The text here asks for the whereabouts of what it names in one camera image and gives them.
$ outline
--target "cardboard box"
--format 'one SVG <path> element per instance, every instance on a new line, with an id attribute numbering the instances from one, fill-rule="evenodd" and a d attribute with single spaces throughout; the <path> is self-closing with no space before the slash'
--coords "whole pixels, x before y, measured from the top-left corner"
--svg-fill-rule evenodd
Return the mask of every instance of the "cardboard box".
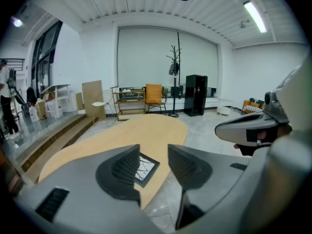
<path id="1" fill-rule="evenodd" d="M 82 93 L 77 93 L 76 94 L 76 102 L 77 102 L 77 109 L 78 110 L 83 110 L 83 101 L 82 101 Z"/>
<path id="2" fill-rule="evenodd" d="M 104 107 L 94 107 L 92 103 L 94 102 L 104 102 L 103 92 L 102 92 L 102 81 L 91 81 L 82 84 L 82 95 L 84 102 L 84 109 L 86 110 L 86 115 L 90 117 L 105 119 Z"/>
<path id="3" fill-rule="evenodd" d="M 44 101 L 37 101 L 36 103 L 36 109 L 39 119 L 45 118 L 45 107 L 44 107 Z"/>

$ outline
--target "white round table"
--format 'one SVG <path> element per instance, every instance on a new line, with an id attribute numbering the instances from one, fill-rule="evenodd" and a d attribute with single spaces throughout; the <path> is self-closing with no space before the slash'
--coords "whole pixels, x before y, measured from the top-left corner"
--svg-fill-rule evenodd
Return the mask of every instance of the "white round table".
<path id="1" fill-rule="evenodd" d="M 222 106 L 218 106 L 216 108 L 216 111 L 221 114 L 221 115 L 229 115 L 231 112 L 231 109 L 228 107 L 222 107 Z"/>

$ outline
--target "bag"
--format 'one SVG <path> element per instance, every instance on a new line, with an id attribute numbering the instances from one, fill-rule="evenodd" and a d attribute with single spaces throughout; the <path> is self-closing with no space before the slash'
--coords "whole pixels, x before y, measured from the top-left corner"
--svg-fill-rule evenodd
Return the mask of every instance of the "bag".
<path id="1" fill-rule="evenodd" d="M 29 87 L 26 91 L 27 93 L 27 102 L 32 103 L 32 104 L 36 104 L 37 102 L 37 98 L 35 96 L 35 91 L 32 87 Z"/>
<path id="2" fill-rule="evenodd" d="M 16 87 L 16 71 L 14 69 L 9 68 L 9 79 L 6 83 L 10 89 Z"/>

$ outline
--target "wooden platform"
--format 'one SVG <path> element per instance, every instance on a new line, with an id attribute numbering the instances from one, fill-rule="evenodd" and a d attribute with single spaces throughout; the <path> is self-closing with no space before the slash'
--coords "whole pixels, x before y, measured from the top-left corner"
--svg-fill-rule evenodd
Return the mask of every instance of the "wooden platform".
<path id="1" fill-rule="evenodd" d="M 93 124 L 93 118 L 76 115 L 32 144 L 18 162 L 36 182 L 45 163 L 59 150 L 73 144 Z"/>
<path id="2" fill-rule="evenodd" d="M 135 184 L 135 189 L 140 192 L 141 208 L 144 209 L 169 174 L 168 144 L 183 145 L 186 135 L 186 125 L 176 118 L 157 114 L 142 115 L 57 152 L 43 167 L 39 182 L 71 160 L 121 146 L 140 144 L 141 153 L 160 162 L 144 188 Z"/>

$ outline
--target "roller shade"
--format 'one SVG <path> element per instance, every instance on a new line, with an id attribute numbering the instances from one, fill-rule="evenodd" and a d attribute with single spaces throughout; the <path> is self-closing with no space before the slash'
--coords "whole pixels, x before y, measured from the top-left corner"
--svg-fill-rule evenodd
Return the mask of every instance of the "roller shade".
<path id="1" fill-rule="evenodd" d="M 181 84 L 188 75 L 208 76 L 208 86 L 216 88 L 218 77 L 217 47 L 192 35 L 179 33 Z M 146 83 L 173 86 L 169 75 L 171 45 L 178 49 L 177 31 L 158 28 L 120 28 L 117 74 L 119 87 L 140 87 Z"/>
<path id="2" fill-rule="evenodd" d="M 180 83 L 185 84 L 189 75 L 208 76 L 208 87 L 216 88 L 218 83 L 217 46 L 192 35 L 179 33 L 181 48 Z"/>

